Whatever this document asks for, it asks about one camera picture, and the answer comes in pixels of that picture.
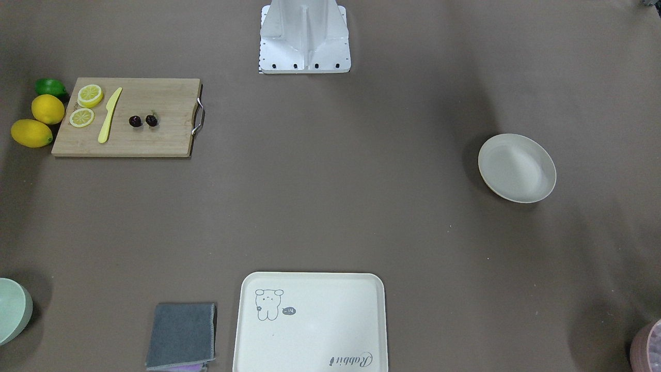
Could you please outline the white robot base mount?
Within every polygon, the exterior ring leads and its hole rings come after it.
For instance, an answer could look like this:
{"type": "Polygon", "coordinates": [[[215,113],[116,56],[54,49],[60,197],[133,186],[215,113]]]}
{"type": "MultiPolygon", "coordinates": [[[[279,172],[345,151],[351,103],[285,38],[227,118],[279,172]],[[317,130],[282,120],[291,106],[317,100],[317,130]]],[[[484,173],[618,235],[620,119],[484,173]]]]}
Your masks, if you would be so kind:
{"type": "Polygon", "coordinates": [[[261,9],[258,71],[347,73],[347,10],[336,1],[272,1],[261,9]]]}

